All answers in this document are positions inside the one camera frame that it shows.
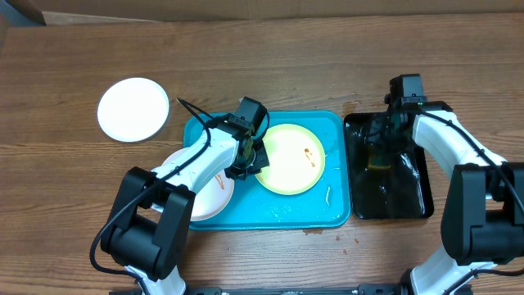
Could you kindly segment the green yellow sponge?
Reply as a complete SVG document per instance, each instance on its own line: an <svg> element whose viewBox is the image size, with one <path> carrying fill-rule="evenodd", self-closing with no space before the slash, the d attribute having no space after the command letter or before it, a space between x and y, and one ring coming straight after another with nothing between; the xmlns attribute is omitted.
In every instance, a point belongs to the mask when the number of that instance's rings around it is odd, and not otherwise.
<svg viewBox="0 0 524 295"><path fill-rule="evenodd" d="M384 151L369 146L367 168L370 170L389 170L391 168L389 156Z"/></svg>

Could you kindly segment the green rimmed plate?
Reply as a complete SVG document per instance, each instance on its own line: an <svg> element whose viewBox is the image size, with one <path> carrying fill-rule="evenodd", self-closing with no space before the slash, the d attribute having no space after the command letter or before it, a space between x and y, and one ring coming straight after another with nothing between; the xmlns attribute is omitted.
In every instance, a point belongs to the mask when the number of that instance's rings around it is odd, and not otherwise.
<svg viewBox="0 0 524 295"><path fill-rule="evenodd" d="M325 165L323 145L305 127L280 124L263 137L269 159L255 177L266 189L281 195L303 193L320 180Z"/></svg>

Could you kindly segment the mint rimmed white plate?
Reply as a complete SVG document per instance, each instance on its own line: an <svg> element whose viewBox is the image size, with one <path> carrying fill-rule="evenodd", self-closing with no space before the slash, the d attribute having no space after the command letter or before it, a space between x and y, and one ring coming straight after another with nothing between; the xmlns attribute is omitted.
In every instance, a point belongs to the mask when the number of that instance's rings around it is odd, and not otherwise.
<svg viewBox="0 0 524 295"><path fill-rule="evenodd" d="M114 140L140 142L156 134L169 116L169 98L155 81L123 79L110 86L97 108L102 131Z"/></svg>

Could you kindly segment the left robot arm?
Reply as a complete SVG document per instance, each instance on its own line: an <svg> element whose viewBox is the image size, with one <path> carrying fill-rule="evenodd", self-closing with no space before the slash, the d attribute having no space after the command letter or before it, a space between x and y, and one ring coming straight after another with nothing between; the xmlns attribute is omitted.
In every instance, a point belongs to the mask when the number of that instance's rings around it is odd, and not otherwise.
<svg viewBox="0 0 524 295"><path fill-rule="evenodd" d="M201 137L170 164L134 167L122 179L106 224L94 238L92 266L135 280L141 294L184 294L177 264L183 256L196 195L217 175L256 175L269 165L261 125L269 112L244 97L234 113L209 116Z"/></svg>

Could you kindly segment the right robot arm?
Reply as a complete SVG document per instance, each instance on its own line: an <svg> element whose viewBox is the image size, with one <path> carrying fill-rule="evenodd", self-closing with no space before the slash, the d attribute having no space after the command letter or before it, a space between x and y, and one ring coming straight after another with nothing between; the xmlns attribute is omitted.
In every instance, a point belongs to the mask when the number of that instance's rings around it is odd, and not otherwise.
<svg viewBox="0 0 524 295"><path fill-rule="evenodd" d="M388 108L367 124L367 167L385 170L410 143L421 147L449 176L440 233L442 244L406 271L398 294L469 294L478 275L518 277L497 270L523 255L523 165L491 152L459 123L451 107L430 102L419 74L389 82Z"/></svg>

